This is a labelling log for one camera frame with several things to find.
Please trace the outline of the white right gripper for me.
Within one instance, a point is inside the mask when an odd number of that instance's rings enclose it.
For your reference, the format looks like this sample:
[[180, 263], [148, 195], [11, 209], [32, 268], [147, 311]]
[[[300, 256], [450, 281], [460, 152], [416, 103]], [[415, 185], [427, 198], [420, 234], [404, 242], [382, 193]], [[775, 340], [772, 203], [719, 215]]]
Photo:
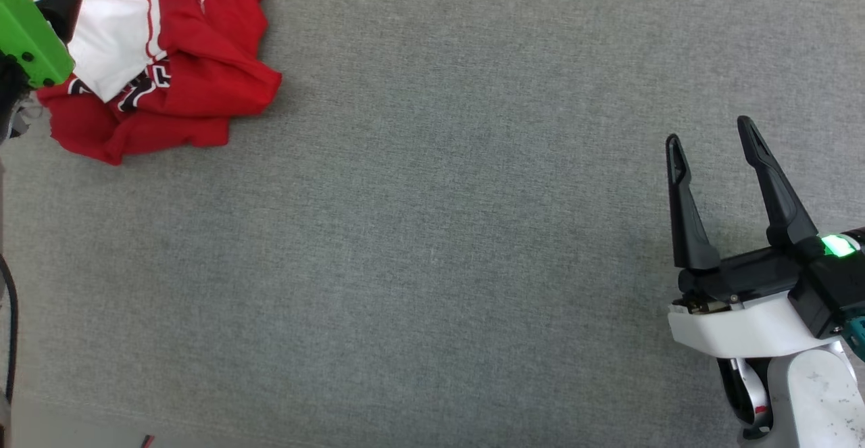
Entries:
[[[737, 128], [745, 161], [759, 180], [770, 246], [791, 247], [818, 236], [753, 119], [739, 116]], [[720, 260], [690, 190], [689, 162], [676, 134], [666, 140], [666, 170], [674, 266], [682, 269], [682, 297], [668, 312], [677, 343], [730, 359], [782, 357], [841, 339], [838, 334], [816, 337], [798, 315], [788, 294], [801, 269], [784, 252], [766, 247]]]

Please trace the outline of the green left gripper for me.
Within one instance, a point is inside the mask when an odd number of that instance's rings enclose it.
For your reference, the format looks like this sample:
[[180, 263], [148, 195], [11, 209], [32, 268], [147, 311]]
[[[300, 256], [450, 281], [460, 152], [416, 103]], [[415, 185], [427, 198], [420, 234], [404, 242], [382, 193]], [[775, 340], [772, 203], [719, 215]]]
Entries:
[[68, 51], [83, 0], [0, 0], [0, 54], [22, 69], [33, 90], [65, 82]]

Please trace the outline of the red and white jersey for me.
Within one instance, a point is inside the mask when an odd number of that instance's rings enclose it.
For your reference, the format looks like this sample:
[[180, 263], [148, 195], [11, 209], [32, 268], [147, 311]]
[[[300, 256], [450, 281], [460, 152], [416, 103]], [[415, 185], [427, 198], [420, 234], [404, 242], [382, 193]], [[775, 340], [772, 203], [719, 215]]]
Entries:
[[71, 77], [37, 91], [51, 136], [105, 164], [170, 147], [228, 143], [282, 76], [257, 57], [263, 0], [83, 0]]

